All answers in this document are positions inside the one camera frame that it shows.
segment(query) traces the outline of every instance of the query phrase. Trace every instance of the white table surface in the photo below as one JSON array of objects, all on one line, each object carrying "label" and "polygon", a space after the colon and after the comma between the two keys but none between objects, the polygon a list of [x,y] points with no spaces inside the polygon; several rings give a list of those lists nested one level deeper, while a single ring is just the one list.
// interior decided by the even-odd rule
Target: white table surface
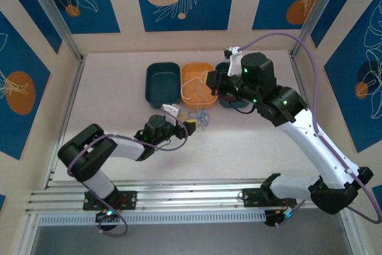
[{"label": "white table surface", "polygon": [[[273,61],[278,84],[298,91],[287,51],[262,53]],[[215,66],[222,61],[222,51],[89,54],[64,142],[92,123],[133,136],[151,115],[161,114],[144,99],[148,65],[175,62],[182,67],[190,62],[210,62]],[[102,170],[111,180],[257,179],[273,172],[318,174],[294,142],[256,112],[241,115],[216,101],[208,113],[209,126],[204,131],[198,129],[181,149],[155,152],[143,162],[109,158]],[[168,147],[179,143],[174,139]],[[53,180],[73,180],[61,161]]]}]

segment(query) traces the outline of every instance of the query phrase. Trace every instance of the blue string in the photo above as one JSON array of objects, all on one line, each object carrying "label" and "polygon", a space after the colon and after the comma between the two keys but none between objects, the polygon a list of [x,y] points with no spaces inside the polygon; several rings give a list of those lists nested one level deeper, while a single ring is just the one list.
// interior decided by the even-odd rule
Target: blue string
[{"label": "blue string", "polygon": [[197,110],[196,112],[189,112],[187,120],[189,119],[195,119],[196,127],[202,127],[202,131],[204,131],[210,123],[210,115],[205,111],[205,109]]}]

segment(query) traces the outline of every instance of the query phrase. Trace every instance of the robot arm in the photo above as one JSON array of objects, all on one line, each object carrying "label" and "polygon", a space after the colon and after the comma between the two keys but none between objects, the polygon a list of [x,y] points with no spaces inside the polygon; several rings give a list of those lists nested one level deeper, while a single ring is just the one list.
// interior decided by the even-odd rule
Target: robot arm
[{"label": "robot arm", "polygon": [[230,94],[252,103],[263,118],[280,128],[298,145],[320,174],[313,178],[272,174],[261,186],[261,193],[269,204],[277,198],[312,200],[330,214],[348,206],[360,188],[349,173],[352,171],[366,184],[373,176],[371,170],[368,167],[359,168],[347,159],[319,128],[319,135],[332,145],[351,169],[345,170],[315,133],[312,113],[305,101],[292,88],[276,85],[273,63],[265,55],[251,53],[243,57],[237,47],[227,49],[224,54],[230,62],[230,69],[207,75],[206,84],[212,94]]},{"label": "robot arm", "polygon": [[[165,116],[151,116],[144,128],[135,134],[133,140],[106,137],[105,135],[110,133],[102,130],[97,124],[91,124],[63,145],[58,152],[58,157],[69,168],[71,163],[90,143],[95,139],[105,137],[78,158],[70,172],[78,182],[92,190],[109,205],[115,206],[116,209],[126,209],[124,206],[115,205],[116,202],[122,202],[120,199],[123,199],[125,195],[101,171],[101,166],[109,157],[144,161],[154,154],[158,145],[169,140],[172,136],[176,136],[178,139],[185,138],[186,131],[184,128],[187,129],[189,136],[196,130],[194,121],[185,121],[183,122],[184,126],[177,123],[175,118],[181,113],[181,109],[177,105],[163,105],[163,110],[167,114]],[[96,205],[94,210],[104,208],[90,193],[85,193],[85,196],[88,201],[94,203],[89,204],[90,208],[93,205]]]}]

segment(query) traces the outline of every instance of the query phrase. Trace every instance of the purple cable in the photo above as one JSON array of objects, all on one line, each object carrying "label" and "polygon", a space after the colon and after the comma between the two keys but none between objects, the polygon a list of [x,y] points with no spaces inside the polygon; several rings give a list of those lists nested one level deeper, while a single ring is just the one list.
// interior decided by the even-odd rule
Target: purple cable
[{"label": "purple cable", "polygon": [[[136,140],[136,139],[133,139],[131,137],[127,137],[127,136],[122,136],[122,135],[119,135],[119,134],[104,134],[98,138],[96,138],[95,140],[93,140],[88,146],[86,146],[86,148],[84,148],[74,159],[73,161],[69,164],[69,166],[67,167],[67,174],[69,176],[72,176],[72,173],[70,172],[73,168],[73,166],[76,164],[76,162],[85,154],[85,152],[91,148],[92,146],[94,146],[96,143],[100,142],[101,140],[103,139],[106,139],[107,137],[116,137],[117,139],[124,139],[124,140],[130,140],[132,142],[136,142],[136,143],[140,143],[142,145],[145,145],[145,146],[150,146],[151,148],[155,148],[157,150],[161,150],[161,151],[164,151],[164,152],[172,152],[174,150],[177,150],[177,149],[180,149],[182,146],[184,146],[187,142],[187,139],[189,137],[189,132],[187,131],[187,128],[186,126],[181,122],[179,121],[175,116],[173,116],[172,114],[166,112],[165,110],[162,110],[163,113],[165,113],[166,115],[172,117],[173,119],[175,119],[178,124],[181,125],[181,127],[184,129],[185,133],[186,133],[186,137],[184,138],[184,141],[178,145],[176,148],[172,148],[172,149],[164,149],[164,148],[161,148],[159,146],[155,146],[155,145],[151,145],[150,143],[145,143],[145,142],[141,142],[139,140]],[[125,230],[122,232],[122,233],[119,233],[119,234],[112,234],[112,233],[107,233],[105,231],[103,231],[101,229],[101,221],[99,221],[98,223],[98,228],[100,230],[100,232],[102,234],[105,234],[107,236],[112,236],[112,237],[121,237],[121,236],[124,236],[127,231],[128,231],[128,225],[127,225],[127,222],[126,220],[123,218],[123,216],[117,212],[110,204],[108,204],[106,201],[104,201],[102,198],[100,198],[94,191],[92,191],[85,183],[82,182],[82,185],[85,186],[89,192],[92,194],[92,196],[94,196],[95,198],[97,198],[103,205],[105,205],[108,209],[112,210],[121,220],[122,222],[124,223],[125,225]]]},{"label": "purple cable", "polygon": [[[306,54],[309,57],[310,62],[312,63],[312,68],[313,68],[313,74],[315,76],[315,92],[313,93],[313,107],[312,107],[312,118],[313,118],[313,128],[315,129],[315,133],[319,135],[319,129],[318,129],[318,123],[317,123],[317,100],[318,100],[318,73],[317,73],[317,63],[315,61],[315,58],[313,56],[313,53],[309,50],[308,46],[302,41],[299,37],[294,36],[293,34],[290,33],[285,33],[285,32],[272,32],[268,33],[266,35],[263,35],[252,42],[244,45],[238,51],[243,51],[247,49],[248,47],[252,46],[256,42],[269,37],[273,35],[283,35],[287,36],[289,38],[292,38],[296,40],[298,43],[301,44],[301,46],[304,48]],[[341,165],[346,169],[349,170],[349,166],[346,164],[346,162],[342,159],[342,157],[334,150],[334,148],[324,139],[323,136],[319,135],[320,140],[324,145],[333,153],[333,155],[338,159],[338,161],[341,163]],[[367,215],[364,215],[360,211],[354,209],[353,207],[348,206],[347,208],[354,213],[358,214],[359,216],[363,217],[367,221],[374,223],[374,224],[380,224],[382,223],[382,211],[378,205],[378,202],[375,200],[375,198],[371,195],[370,191],[366,188],[366,186],[360,181],[360,179],[353,173],[350,173],[351,177],[354,178],[354,180],[359,184],[359,186],[362,188],[362,190],[366,193],[367,197],[369,198],[372,206],[374,207],[375,212],[377,213],[377,220],[371,219]]]}]

